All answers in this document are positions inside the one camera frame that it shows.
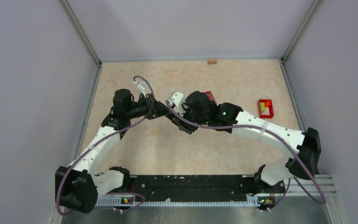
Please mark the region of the red plastic bin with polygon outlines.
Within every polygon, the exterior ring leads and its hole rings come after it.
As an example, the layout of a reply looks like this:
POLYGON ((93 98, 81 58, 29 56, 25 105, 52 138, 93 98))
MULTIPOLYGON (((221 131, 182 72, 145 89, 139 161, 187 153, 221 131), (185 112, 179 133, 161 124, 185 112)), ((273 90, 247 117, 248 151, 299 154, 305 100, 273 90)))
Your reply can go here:
POLYGON ((274 108, 271 99, 259 99, 257 106, 260 118, 272 119, 274 117, 274 108))

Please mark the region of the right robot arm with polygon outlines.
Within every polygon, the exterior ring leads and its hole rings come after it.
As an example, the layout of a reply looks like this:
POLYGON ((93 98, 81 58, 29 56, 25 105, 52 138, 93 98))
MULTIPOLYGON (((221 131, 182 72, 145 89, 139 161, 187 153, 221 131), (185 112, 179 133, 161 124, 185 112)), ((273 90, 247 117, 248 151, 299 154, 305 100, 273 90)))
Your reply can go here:
POLYGON ((255 177, 258 191, 268 192, 274 184, 291 177, 304 180, 315 177, 321 153, 316 129, 301 131, 282 127, 258 118, 237 105, 217 105, 200 91, 188 96, 175 92, 168 101, 178 109, 178 118, 183 123, 254 138, 285 153, 282 159, 259 168, 255 177))

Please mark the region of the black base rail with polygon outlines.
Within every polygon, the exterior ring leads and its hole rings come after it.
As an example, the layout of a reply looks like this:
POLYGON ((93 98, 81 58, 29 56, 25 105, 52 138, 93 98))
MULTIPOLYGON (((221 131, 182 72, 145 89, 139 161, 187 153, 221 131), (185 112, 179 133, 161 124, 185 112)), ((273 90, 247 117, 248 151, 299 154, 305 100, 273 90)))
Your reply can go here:
POLYGON ((137 175, 125 178, 114 193, 138 193, 147 202, 244 202, 251 196, 284 193, 284 182, 256 184, 252 175, 137 175))

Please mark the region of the small wooden block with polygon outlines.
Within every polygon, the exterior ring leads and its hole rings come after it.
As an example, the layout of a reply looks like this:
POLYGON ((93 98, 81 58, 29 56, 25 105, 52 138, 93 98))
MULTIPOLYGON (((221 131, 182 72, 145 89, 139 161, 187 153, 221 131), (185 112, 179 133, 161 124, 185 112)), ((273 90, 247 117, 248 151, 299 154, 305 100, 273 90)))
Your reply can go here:
POLYGON ((213 65, 217 63, 217 59, 216 58, 210 58, 207 60, 207 64, 208 65, 213 65))

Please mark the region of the white remote control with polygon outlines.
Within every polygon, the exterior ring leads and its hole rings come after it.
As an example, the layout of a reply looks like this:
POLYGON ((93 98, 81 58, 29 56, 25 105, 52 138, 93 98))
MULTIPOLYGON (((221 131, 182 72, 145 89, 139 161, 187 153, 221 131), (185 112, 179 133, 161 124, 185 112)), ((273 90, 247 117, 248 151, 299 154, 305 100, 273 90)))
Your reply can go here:
POLYGON ((209 100, 212 101, 215 105, 217 105, 217 102, 212 94, 211 91, 206 91, 205 94, 208 96, 209 100))

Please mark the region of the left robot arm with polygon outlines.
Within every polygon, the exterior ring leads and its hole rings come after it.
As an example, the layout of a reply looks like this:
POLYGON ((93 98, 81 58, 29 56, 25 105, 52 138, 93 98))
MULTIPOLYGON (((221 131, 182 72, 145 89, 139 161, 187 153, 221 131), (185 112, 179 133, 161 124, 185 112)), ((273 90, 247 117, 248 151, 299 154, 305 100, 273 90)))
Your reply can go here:
POLYGON ((67 167, 60 166, 55 173, 55 202, 59 209, 90 213, 97 200, 116 189, 127 192, 131 181, 126 169, 113 168, 96 175, 109 151, 134 127, 132 119, 172 118, 169 108, 155 100, 152 93, 140 95, 138 101, 130 90, 117 90, 113 106, 85 151, 67 167))

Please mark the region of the black remote control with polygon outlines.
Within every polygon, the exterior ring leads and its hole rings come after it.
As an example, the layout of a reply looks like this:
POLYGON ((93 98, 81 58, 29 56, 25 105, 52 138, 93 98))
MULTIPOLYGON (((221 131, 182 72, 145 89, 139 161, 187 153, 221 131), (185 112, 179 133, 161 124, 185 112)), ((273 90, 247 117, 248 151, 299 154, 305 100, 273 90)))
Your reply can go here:
POLYGON ((187 123, 183 122, 181 119, 179 119, 177 116, 174 115, 175 113, 168 112, 165 117, 169 119, 174 125, 178 127, 180 131, 188 133, 187 123))

